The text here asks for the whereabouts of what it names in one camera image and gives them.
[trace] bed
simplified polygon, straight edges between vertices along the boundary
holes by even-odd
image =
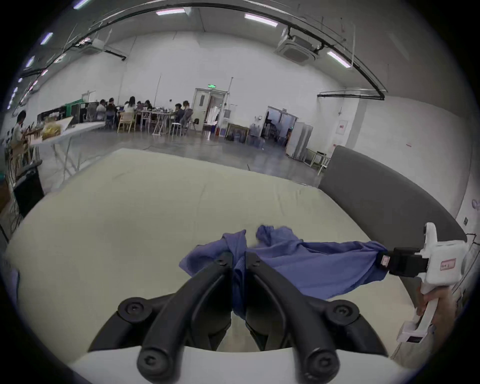
[[[253,245],[260,224],[289,226],[305,241],[369,240],[317,188],[120,149],[38,203],[6,257],[20,271],[21,315],[57,358],[70,363],[86,353],[122,300],[165,295],[187,281],[178,263],[197,244],[246,229]],[[358,305],[391,354],[398,330],[413,315],[400,279],[387,275],[342,298]],[[245,327],[234,331],[232,343],[250,337]]]

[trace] yellow bag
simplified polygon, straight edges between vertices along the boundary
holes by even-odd
[[[42,132],[42,140],[48,139],[50,137],[58,136],[61,134],[61,125],[57,122],[51,122],[45,124],[45,127]]]

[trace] concrete floor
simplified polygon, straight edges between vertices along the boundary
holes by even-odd
[[[81,154],[81,166],[101,159],[101,157],[119,149],[132,148],[152,152],[162,152],[170,155],[189,157],[246,169],[253,172],[277,176],[302,184],[317,187],[321,176],[306,164],[292,160],[285,154],[285,149],[265,143],[264,149],[226,141],[223,138],[210,138],[207,133],[189,133],[182,137],[152,136],[147,132],[120,132],[105,129],[94,130],[74,137],[69,154],[77,162]],[[62,163],[56,160],[50,147],[41,148],[40,158],[43,164],[39,167],[40,179],[45,193],[58,188],[69,175],[64,172]]]

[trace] doorway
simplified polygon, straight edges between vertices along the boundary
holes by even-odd
[[[225,91],[196,88],[192,104],[192,121],[198,119],[202,131],[204,127],[212,130],[213,126],[215,129],[222,117],[226,97]]]
[[[296,121],[296,116],[269,106],[265,113],[261,136],[266,143],[286,147]]]

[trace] white wall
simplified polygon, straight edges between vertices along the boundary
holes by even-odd
[[[335,147],[333,145],[345,146],[352,129],[352,122],[357,112],[357,107],[360,99],[356,98],[343,98],[340,110],[337,113],[335,121],[331,127],[330,138],[325,142],[324,150],[321,152],[327,153],[327,156],[331,156]],[[345,131],[342,134],[336,132],[341,121],[346,121]]]
[[[208,84],[226,91],[233,77],[228,102],[237,105],[234,123],[250,126],[255,116],[264,116],[267,107],[275,105],[315,128],[309,146],[323,145],[319,139],[330,134],[324,132],[332,126],[330,110],[324,114],[317,94],[340,85],[311,66],[302,67],[276,55],[272,47],[194,32],[137,36],[112,45],[131,51],[125,62],[100,53],[71,63],[32,95],[27,121],[35,120],[41,111],[79,99],[87,90],[96,90],[98,98],[114,97],[117,104],[130,96],[151,102],[156,97],[157,106],[173,107],[191,101],[195,88]]]
[[[354,146],[421,186],[453,217],[467,187],[471,148],[463,119],[401,97],[368,101]]]

